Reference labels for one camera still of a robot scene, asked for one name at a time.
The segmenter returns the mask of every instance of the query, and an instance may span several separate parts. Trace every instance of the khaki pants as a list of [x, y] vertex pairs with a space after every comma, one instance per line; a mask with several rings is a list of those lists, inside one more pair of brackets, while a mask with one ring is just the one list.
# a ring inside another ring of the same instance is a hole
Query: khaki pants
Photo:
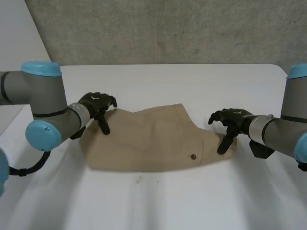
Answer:
[[224, 155], [216, 151], [224, 135], [197, 128], [182, 104], [139, 112], [109, 111], [111, 133], [94, 121], [80, 145], [90, 168], [161, 172], [206, 165], [231, 158], [236, 140]]

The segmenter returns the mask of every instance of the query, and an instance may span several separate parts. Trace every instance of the gray wall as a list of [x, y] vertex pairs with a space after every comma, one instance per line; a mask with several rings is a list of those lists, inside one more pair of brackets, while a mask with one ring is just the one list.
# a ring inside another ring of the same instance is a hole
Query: gray wall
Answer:
[[306, 0], [27, 0], [63, 65], [307, 62]]

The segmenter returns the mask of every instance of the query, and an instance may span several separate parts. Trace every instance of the robotic hand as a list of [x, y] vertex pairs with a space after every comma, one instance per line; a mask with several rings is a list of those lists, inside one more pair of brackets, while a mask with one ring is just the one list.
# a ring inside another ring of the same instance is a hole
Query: robotic hand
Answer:
[[295, 158], [299, 169], [307, 171], [307, 64], [292, 66], [287, 77], [281, 118], [253, 115], [244, 109], [223, 109], [213, 113], [209, 124], [222, 122], [227, 134], [217, 152], [224, 154], [234, 137], [246, 134], [257, 158], [266, 159], [274, 151]]
[[[227, 127], [226, 136], [223, 138], [217, 152], [219, 154], [225, 154], [234, 138], [239, 134], [246, 134], [249, 136], [250, 123], [257, 116], [251, 114], [244, 109], [223, 109], [213, 113], [208, 121], [208, 124], [212, 124], [213, 121], [220, 121], [224, 126]], [[261, 145], [251, 139], [249, 146], [257, 158], [268, 158], [272, 153], [273, 149], [270, 149], [264, 145]]]

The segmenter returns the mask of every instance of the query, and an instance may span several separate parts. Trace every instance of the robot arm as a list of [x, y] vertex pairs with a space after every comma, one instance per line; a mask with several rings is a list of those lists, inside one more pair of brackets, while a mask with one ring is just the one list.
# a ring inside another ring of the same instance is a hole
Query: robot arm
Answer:
[[224, 109], [212, 114], [209, 124], [221, 121], [227, 134], [218, 153], [224, 154], [238, 134], [250, 137], [255, 157], [266, 159], [275, 150], [298, 161], [307, 171], [307, 64], [293, 66], [287, 77], [281, 118], [253, 115], [242, 109]]
[[[36, 171], [44, 165], [51, 150], [68, 138], [79, 138], [90, 119], [98, 120], [102, 132], [109, 134], [104, 114], [109, 106], [117, 107], [114, 97], [99, 92], [88, 93], [67, 106], [59, 65], [45, 61], [26, 62], [21, 71], [0, 72], [0, 105], [4, 104], [31, 107], [34, 121], [26, 128], [25, 136], [33, 148], [45, 152], [35, 165]], [[20, 176], [30, 172], [10, 170], [10, 174]]]

